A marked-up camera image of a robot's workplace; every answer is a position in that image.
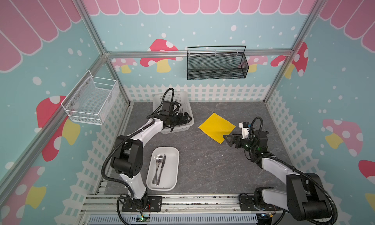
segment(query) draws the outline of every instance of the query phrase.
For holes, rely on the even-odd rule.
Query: mushroom decal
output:
[[[280,55],[277,58],[275,58],[271,62],[271,66],[277,67],[282,65],[284,62],[286,56]],[[307,67],[307,61],[309,59],[309,50],[307,48],[307,44],[305,42],[302,43],[301,48],[298,50],[297,55],[294,56],[294,59],[292,60],[292,63],[289,64],[287,71],[285,72],[284,76],[288,79],[292,78],[292,72],[293,69],[296,68],[298,75],[303,76],[303,74],[306,71]]]
[[[366,193],[364,196],[366,197],[366,200],[368,201],[372,209],[375,211],[375,194]]]
[[[36,117],[38,120],[38,128],[35,129],[35,132],[40,131],[51,116],[55,113],[57,108],[60,106],[60,101],[62,101],[65,96],[52,96],[50,98],[44,99],[36,107]],[[46,144],[42,150],[43,159],[46,162],[52,161],[55,159],[59,153],[61,138],[64,137],[68,141],[69,145],[73,145],[78,138],[78,135],[81,131],[81,126],[75,124],[66,117],[60,127],[55,131],[52,138]]]
[[[18,225],[23,217],[25,205],[34,209],[42,202],[46,187],[34,187],[33,185],[43,174],[44,166],[31,167],[21,182],[17,185],[5,205],[1,208],[2,225]]]
[[[247,57],[247,63],[249,64],[249,72],[256,72],[256,65],[267,65],[267,56],[249,56]]]
[[[375,184],[375,162],[361,160],[358,163],[359,171],[365,176],[371,183]]]
[[[132,72],[128,65],[138,65],[133,58],[114,58],[111,60],[111,62],[115,67],[116,71],[120,71],[121,68],[121,72],[124,74]]]
[[[178,51],[178,49],[169,41],[163,39],[156,39],[147,51]],[[181,61],[182,58],[142,58],[140,64],[144,67],[149,67],[156,63],[157,72],[167,73],[171,71],[171,67],[168,64],[168,60]]]
[[[358,124],[348,121],[325,119],[322,131],[328,130],[331,135],[326,136],[328,144],[337,149],[340,144],[345,143],[350,155],[357,156],[363,146],[363,134]]]

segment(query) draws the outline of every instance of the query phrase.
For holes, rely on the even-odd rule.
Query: knife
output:
[[[163,168],[164,168],[164,164],[165,164],[165,154],[164,154],[164,157],[163,157],[162,168],[160,169],[160,174],[159,174],[159,178],[157,179],[157,184],[156,185],[159,185],[159,183],[160,183],[160,176],[162,176],[162,171],[163,171]]]

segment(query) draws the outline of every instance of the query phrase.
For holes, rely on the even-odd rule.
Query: white plastic basket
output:
[[[87,71],[61,105],[73,122],[103,125],[119,92],[116,80],[94,77]]]
[[[153,107],[154,107],[154,110],[162,102],[163,95],[164,95],[164,93],[161,93],[161,94],[156,94],[153,97]],[[171,101],[171,97],[172,97],[172,92],[170,91],[170,92],[167,93],[167,95],[165,96],[164,100],[165,101]],[[189,130],[189,128],[191,126],[193,126],[193,124],[194,124],[194,117],[193,117],[193,112],[191,111],[191,107],[190,107],[190,103],[189,103],[189,99],[188,99],[188,93],[186,91],[174,92],[173,101],[177,101],[177,102],[181,103],[181,107],[179,108],[179,113],[181,113],[181,112],[182,113],[187,112],[190,115],[190,117],[191,117],[191,121],[188,124],[183,124],[183,125],[180,125],[180,126],[176,126],[173,129],[172,133],[176,133],[176,132],[179,132],[179,131]],[[165,128],[161,132],[162,132],[162,134],[168,134],[168,133],[171,133],[171,129]]]

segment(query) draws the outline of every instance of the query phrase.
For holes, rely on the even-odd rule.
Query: yellow napkin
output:
[[[229,135],[235,127],[228,120],[213,113],[199,129],[221,144],[224,141],[223,135]]]

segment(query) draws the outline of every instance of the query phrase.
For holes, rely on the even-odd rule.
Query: black wire mesh basket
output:
[[[246,78],[245,49],[242,45],[187,47],[187,79]]]

